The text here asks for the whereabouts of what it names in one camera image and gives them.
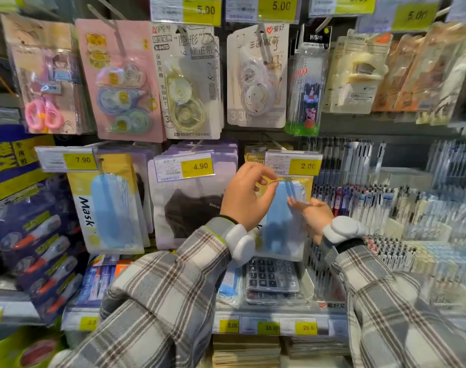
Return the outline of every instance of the black wristband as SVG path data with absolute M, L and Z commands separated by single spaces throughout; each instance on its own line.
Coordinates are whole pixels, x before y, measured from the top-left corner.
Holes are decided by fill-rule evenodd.
M 238 224 L 238 221 L 237 221 L 236 219 L 231 218 L 230 216 L 227 216 L 227 215 L 224 215 L 224 214 L 220 214 L 218 217 L 227 219 L 228 221 L 231 221 L 231 222 L 234 223 L 235 225 Z
M 364 240 L 362 240 L 360 237 L 355 237 L 353 239 L 349 239 L 346 241 L 342 241 L 339 245 L 335 247 L 337 249 L 337 253 L 343 253 L 346 250 L 349 250 L 353 247 L 357 247 L 359 245 L 365 245 Z

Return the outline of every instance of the person's right hand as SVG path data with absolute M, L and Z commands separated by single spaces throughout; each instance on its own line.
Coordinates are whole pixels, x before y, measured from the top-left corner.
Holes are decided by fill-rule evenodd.
M 287 198 L 287 203 L 294 209 L 303 213 L 308 224 L 308 232 L 315 243 L 320 245 L 323 236 L 323 228 L 334 219 L 330 207 L 319 199 L 311 198 L 310 203 L 302 203 L 293 198 Z

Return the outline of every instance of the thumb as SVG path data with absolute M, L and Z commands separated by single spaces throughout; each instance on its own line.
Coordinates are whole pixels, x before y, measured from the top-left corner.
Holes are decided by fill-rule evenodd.
M 298 200 L 295 200 L 292 197 L 287 198 L 287 203 L 289 204 L 291 208 L 294 208 L 300 211 L 304 211 L 306 208 L 309 208 L 310 206 L 312 206 L 310 204 L 306 204 Z
M 267 210 L 269 210 L 270 205 L 272 204 L 272 200 L 274 199 L 274 196 L 276 196 L 276 188 L 279 185 L 279 182 L 273 182 L 270 185 L 267 186 L 265 189 L 264 194 L 262 197 L 259 199 L 259 204 L 262 208 L 262 210 L 265 210 L 267 213 Z

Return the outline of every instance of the calculator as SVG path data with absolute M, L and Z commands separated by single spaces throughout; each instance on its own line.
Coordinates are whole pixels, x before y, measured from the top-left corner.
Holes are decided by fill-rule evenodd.
M 250 304 L 292 305 L 306 302 L 301 293 L 278 293 L 247 291 L 247 302 Z
M 247 290 L 280 293 L 299 292 L 294 262 L 254 257 L 247 265 Z

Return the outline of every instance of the plaid sleeve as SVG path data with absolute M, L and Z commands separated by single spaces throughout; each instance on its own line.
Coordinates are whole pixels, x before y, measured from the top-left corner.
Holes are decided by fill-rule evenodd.
M 109 287 L 101 322 L 57 368 L 190 367 L 209 344 L 216 292 L 231 260 L 214 218 L 172 254 L 143 256 Z
M 466 367 L 466 334 L 421 296 L 423 281 L 389 269 L 366 246 L 337 256 L 355 367 Z

